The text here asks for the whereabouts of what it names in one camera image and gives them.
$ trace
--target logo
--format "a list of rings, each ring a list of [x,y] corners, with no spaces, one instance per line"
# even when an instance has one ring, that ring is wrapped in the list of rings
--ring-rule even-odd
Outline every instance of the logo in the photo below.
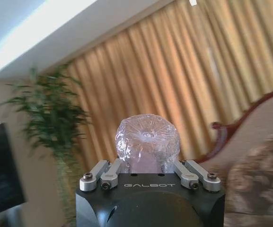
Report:
[[[143,184],[139,184],[139,183],[136,183],[136,184],[132,184],[132,183],[125,183],[123,186],[126,187],[126,188],[134,188],[134,187],[140,187],[140,188],[158,188],[158,187],[161,187],[161,188],[164,188],[164,187],[171,187],[173,188],[175,184],[174,183],[150,183],[148,185],[143,185]]]

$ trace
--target gold curtain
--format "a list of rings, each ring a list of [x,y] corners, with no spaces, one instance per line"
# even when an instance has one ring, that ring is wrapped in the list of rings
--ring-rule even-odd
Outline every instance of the gold curtain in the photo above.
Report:
[[[207,153],[213,121],[231,123],[273,90],[273,0],[177,0],[77,57],[69,73],[92,124],[86,168],[116,157],[123,118],[159,114],[181,138],[181,157]]]

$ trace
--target sofa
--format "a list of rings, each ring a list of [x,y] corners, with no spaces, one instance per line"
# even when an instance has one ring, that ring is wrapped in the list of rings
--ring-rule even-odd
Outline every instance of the sofa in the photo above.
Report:
[[[273,92],[235,123],[212,127],[215,148],[197,162],[226,189],[224,226],[273,226]]]

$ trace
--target ceiling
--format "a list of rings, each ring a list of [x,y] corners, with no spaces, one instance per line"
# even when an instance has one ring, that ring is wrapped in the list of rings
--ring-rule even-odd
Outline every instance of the ceiling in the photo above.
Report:
[[[67,61],[173,0],[0,0],[0,79]]]
[[[0,41],[45,0],[0,0]]]

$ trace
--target crumpled plastic bottle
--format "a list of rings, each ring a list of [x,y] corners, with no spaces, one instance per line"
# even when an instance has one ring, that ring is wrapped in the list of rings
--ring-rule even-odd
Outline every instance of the crumpled plastic bottle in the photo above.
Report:
[[[116,137],[122,173],[171,173],[179,154],[179,135],[173,124],[154,114],[122,120]]]

